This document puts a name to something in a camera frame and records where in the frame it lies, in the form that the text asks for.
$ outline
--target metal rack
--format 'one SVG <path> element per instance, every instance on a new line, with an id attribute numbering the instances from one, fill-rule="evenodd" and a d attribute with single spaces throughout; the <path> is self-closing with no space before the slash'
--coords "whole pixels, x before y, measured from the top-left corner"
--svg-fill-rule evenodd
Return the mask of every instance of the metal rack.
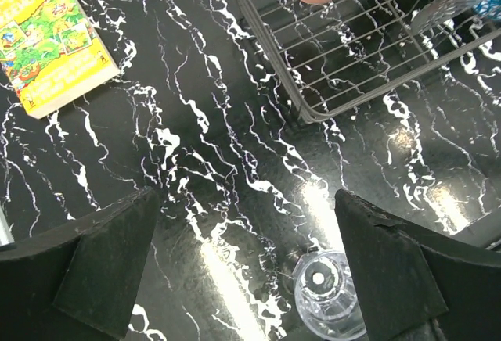
<path id="1" fill-rule="evenodd" d="M 412 35 L 433 0 L 237 0 L 299 115 L 321 122 L 397 88 L 501 35 L 474 10 Z"/>

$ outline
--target transparent plastic cup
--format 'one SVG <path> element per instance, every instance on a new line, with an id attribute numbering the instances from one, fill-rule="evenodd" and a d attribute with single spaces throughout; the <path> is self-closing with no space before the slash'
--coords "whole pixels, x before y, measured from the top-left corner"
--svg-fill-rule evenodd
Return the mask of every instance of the transparent plastic cup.
<path id="1" fill-rule="evenodd" d="M 297 312 L 317 336 L 348 341 L 366 334 L 344 253 L 307 253 L 297 262 L 293 276 Z"/>

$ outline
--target dish rack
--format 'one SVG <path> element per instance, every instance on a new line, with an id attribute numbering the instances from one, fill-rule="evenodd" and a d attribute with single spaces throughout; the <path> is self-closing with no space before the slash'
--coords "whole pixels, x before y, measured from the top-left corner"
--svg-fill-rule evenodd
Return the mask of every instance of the dish rack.
<path id="1" fill-rule="evenodd" d="M 501 35 L 474 10 L 413 35 L 433 0 L 237 0 L 256 53 L 306 123 L 322 122 L 422 77 Z"/>

